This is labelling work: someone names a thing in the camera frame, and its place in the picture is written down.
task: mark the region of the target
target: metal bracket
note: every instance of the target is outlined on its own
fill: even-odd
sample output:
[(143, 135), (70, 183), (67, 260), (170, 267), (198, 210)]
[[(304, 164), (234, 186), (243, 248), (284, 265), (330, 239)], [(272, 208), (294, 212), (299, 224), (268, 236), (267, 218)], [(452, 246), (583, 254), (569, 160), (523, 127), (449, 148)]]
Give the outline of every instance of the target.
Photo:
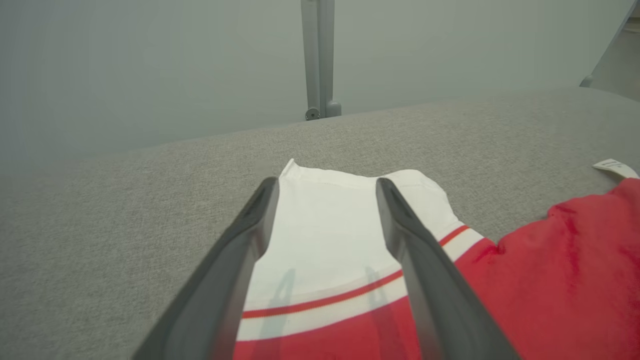
[(301, 0), (307, 73), (307, 120), (342, 115), (333, 100), (334, 0)]

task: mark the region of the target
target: white clothing tag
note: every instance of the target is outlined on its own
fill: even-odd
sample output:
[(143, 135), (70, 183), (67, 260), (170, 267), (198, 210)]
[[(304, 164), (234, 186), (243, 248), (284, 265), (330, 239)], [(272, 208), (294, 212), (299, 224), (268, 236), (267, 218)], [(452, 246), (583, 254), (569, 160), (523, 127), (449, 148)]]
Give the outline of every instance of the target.
[(613, 171), (624, 178), (633, 177), (634, 179), (640, 179), (634, 169), (628, 167), (620, 161), (616, 161), (613, 159), (603, 160), (597, 164), (594, 164), (593, 167), (599, 168), (600, 170)]

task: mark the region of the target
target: gray upholstered cushion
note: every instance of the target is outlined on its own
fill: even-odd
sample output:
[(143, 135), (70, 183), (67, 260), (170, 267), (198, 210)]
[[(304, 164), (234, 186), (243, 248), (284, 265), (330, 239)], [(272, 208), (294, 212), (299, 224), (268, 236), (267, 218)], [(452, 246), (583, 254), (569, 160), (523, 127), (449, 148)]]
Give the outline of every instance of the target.
[(6, 181), (0, 357), (128, 357), (260, 180), (290, 158), (365, 176), (414, 168), (498, 240), (640, 170), (640, 103), (585, 88), (316, 120), (169, 143)]

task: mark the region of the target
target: garment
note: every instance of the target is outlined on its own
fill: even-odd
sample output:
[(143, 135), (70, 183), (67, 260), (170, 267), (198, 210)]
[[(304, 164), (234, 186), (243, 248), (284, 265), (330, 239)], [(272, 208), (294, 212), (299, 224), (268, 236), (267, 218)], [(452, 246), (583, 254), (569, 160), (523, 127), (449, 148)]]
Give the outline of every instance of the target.
[[(640, 357), (640, 181), (554, 206), (498, 245), (415, 170), (390, 178), (524, 358)], [(290, 161), (235, 359), (418, 359), (376, 178)]]

